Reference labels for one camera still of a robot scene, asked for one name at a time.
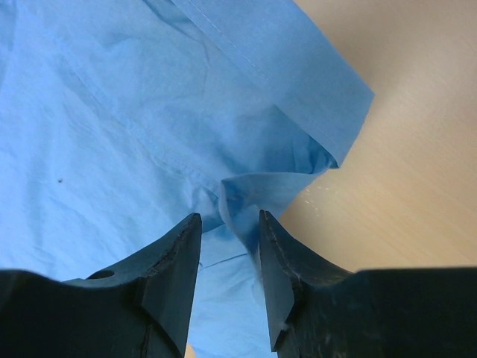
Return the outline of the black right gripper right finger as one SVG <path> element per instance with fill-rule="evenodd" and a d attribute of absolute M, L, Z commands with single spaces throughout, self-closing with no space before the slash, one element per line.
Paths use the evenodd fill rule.
<path fill-rule="evenodd" d="M 474 357 L 476 269 L 352 273 L 267 211 L 259 253 L 271 349 L 279 357 Z"/>

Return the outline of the light blue long sleeve shirt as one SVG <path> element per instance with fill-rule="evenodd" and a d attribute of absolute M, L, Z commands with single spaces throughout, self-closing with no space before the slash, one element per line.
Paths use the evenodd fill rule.
<path fill-rule="evenodd" d="M 87 276 L 203 219 L 198 357 L 270 357 L 259 211 L 339 167 L 373 92 L 292 1 L 3 1 L 1 267 Z"/>

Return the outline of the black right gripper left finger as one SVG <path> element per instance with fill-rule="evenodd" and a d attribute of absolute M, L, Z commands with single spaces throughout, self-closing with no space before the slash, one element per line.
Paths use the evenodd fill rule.
<path fill-rule="evenodd" d="M 183 357 L 201 234 L 201 217 L 193 213 L 85 279 L 2 271 L 1 355 Z"/>

